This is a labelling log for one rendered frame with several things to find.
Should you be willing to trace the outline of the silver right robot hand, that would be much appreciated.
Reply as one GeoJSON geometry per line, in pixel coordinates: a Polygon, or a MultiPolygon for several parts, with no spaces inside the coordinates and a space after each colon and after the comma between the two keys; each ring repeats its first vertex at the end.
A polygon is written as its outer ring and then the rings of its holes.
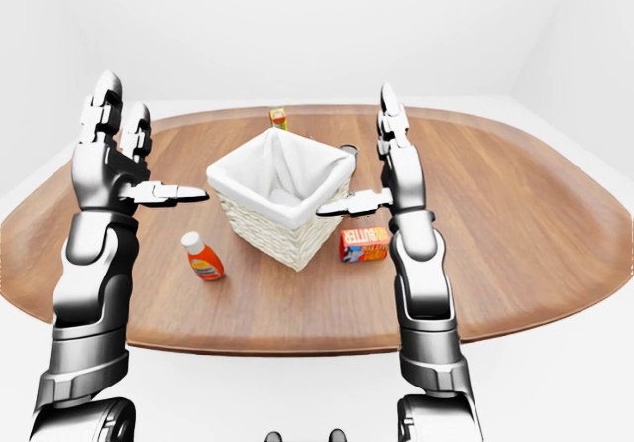
{"type": "Polygon", "coordinates": [[[383,161],[381,191],[355,191],[348,196],[321,205],[320,217],[360,217],[374,214],[381,207],[393,217],[423,219],[429,223],[434,214],[426,209],[425,180],[416,146],[407,133],[409,121],[404,105],[392,86],[384,84],[380,91],[381,110],[377,115],[377,152],[383,161]]]}

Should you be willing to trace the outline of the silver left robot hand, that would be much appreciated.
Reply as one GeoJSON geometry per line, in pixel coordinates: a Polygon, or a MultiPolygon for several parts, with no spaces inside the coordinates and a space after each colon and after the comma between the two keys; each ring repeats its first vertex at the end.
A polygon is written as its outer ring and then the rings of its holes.
{"type": "Polygon", "coordinates": [[[80,209],[132,215],[139,205],[174,207],[207,200],[208,193],[200,188],[150,179],[146,161],[152,148],[150,112],[145,104],[137,103],[128,122],[122,124],[122,110],[122,83],[107,70],[84,103],[80,138],[71,161],[80,209]]]}

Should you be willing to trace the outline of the red butter box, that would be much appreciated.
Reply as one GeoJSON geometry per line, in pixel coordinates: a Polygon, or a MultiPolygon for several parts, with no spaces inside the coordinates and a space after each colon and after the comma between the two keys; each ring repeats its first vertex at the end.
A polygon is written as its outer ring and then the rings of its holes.
{"type": "Polygon", "coordinates": [[[344,229],[340,233],[340,258],[344,263],[385,259],[390,236],[385,227],[344,229]]]}

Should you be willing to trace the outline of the white wicker basket with liner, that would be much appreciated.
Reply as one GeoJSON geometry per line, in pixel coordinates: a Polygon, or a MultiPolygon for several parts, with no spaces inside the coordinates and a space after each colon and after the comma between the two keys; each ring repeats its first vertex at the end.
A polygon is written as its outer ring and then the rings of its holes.
{"type": "Polygon", "coordinates": [[[348,194],[350,153],[269,128],[206,169],[232,230],[258,250],[301,271],[341,222],[317,209],[348,194]]]}

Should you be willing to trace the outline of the orange bottle with white cap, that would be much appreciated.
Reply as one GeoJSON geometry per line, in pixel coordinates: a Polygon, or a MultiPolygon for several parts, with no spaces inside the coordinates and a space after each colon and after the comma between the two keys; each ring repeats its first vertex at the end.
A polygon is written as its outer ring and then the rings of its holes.
{"type": "Polygon", "coordinates": [[[199,278],[205,281],[218,280],[224,276],[224,267],[217,254],[204,243],[201,236],[190,231],[181,237],[190,266],[199,278]]]}

